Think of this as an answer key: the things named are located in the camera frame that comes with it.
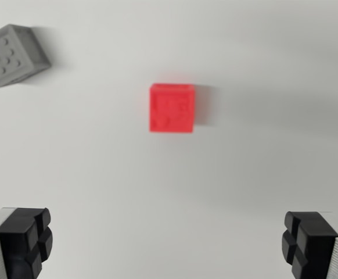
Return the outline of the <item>gripper right finger with black rubber pad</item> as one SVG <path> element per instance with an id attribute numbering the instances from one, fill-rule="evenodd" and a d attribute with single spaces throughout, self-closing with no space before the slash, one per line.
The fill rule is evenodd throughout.
<path id="1" fill-rule="evenodd" d="M 285 215 L 282 253 L 297 279 L 338 278 L 338 219 L 329 212 Z"/>

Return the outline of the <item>gripper left finger with black rubber pad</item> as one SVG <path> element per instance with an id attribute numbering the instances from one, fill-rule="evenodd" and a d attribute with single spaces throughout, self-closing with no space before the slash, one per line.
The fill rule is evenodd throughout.
<path id="1" fill-rule="evenodd" d="M 0 209 L 0 278 L 38 278 L 53 235 L 47 208 Z"/>

